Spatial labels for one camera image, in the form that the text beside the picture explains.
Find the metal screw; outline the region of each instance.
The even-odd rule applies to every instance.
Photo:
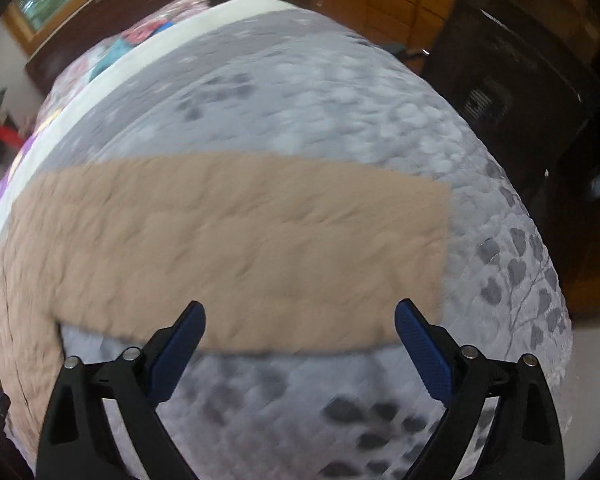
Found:
[[[538,359],[535,355],[524,354],[522,356],[522,361],[527,366],[538,366]]]
[[[125,361],[135,361],[140,355],[140,349],[137,346],[130,346],[122,352],[122,358]]]
[[[72,355],[64,360],[64,367],[73,370],[80,363],[80,358],[78,356]]]
[[[480,355],[480,352],[478,352],[478,349],[472,345],[464,345],[460,349],[460,351],[462,352],[462,355],[464,357],[466,357],[467,359],[475,359],[478,357],[478,355]]]

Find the wall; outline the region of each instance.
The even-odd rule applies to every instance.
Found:
[[[0,21],[0,90],[7,88],[4,105],[18,124],[35,115],[43,101],[24,71],[26,62],[26,54]]]

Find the blue gripper pad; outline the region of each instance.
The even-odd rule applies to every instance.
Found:
[[[205,308],[192,301],[173,325],[167,344],[151,367],[146,397],[152,406],[171,399],[184,368],[205,333],[205,327]]]
[[[395,329],[407,349],[429,395],[447,404],[453,397],[453,373],[435,341],[429,335],[427,321],[411,300],[395,307]]]

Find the tan blanket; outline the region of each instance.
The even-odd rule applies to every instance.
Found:
[[[0,381],[32,456],[61,367],[58,322],[144,341],[201,301],[202,347],[333,352],[438,320],[445,184],[244,153],[117,160],[33,181],[0,240]]]

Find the gray floral bedspread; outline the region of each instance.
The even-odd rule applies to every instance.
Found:
[[[80,120],[40,171],[193,150],[354,160],[448,182],[443,325],[488,357],[535,353],[564,429],[571,328],[551,260],[502,168],[426,82],[327,18],[264,14],[145,68]],[[69,326],[62,336],[67,354],[87,362],[125,347]],[[202,479],[399,479],[443,409],[404,349],[389,346],[333,356],[197,355],[158,412]],[[113,408],[110,416],[142,478],[120,416]],[[492,417],[488,403],[464,472]]]

